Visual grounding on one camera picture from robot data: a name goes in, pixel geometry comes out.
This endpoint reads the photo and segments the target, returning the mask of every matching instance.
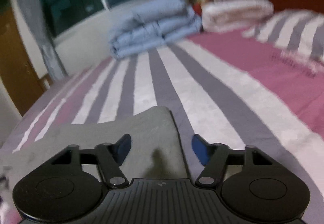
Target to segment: ribbed black plate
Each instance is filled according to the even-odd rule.
[[[22,224],[32,224],[24,220]],[[223,206],[216,193],[194,187],[189,179],[134,179],[108,192],[88,215],[69,224],[251,224]],[[289,224],[303,224],[295,220]]]

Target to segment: brown door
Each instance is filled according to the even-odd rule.
[[[25,51],[10,6],[0,13],[0,77],[21,115],[44,93]]]

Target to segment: pink stripe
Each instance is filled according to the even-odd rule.
[[[82,106],[84,96],[90,90],[93,83],[95,83],[100,73],[104,68],[107,67],[110,61],[111,57],[102,61],[93,71],[93,73],[78,87],[73,95],[62,106],[50,128],[52,128],[52,126],[58,126],[61,124],[70,124],[74,120],[74,117]]]
[[[48,118],[50,117],[51,113],[55,110],[56,106],[60,103],[62,98],[65,97],[65,95],[68,93],[68,91],[84,76],[87,70],[83,71],[79,77],[77,77],[67,88],[65,88],[64,91],[62,91],[61,95],[57,97],[51,105],[48,107],[48,109],[43,113],[43,115],[39,118],[39,120],[35,123],[34,128],[31,130],[28,140],[26,143],[22,146],[29,146],[31,143],[34,142],[36,136],[40,133],[40,131],[44,128],[44,126],[47,123]]]
[[[281,50],[241,36],[241,31],[204,33],[190,39],[220,59],[246,71],[275,93],[296,116],[324,138],[324,74],[314,78],[304,66],[291,67],[279,58]]]

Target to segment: folded blue blanket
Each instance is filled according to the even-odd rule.
[[[197,33],[201,25],[184,1],[153,0],[134,8],[110,32],[110,50],[115,58],[124,58]]]

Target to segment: striped bed sheet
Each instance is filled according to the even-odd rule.
[[[309,75],[282,61],[280,52],[233,31],[105,59],[24,117],[0,151],[17,152],[62,124],[104,123],[166,106],[193,179],[203,169],[192,151],[194,133],[232,149],[255,145],[307,184],[311,200],[303,220],[322,224],[324,74]]]

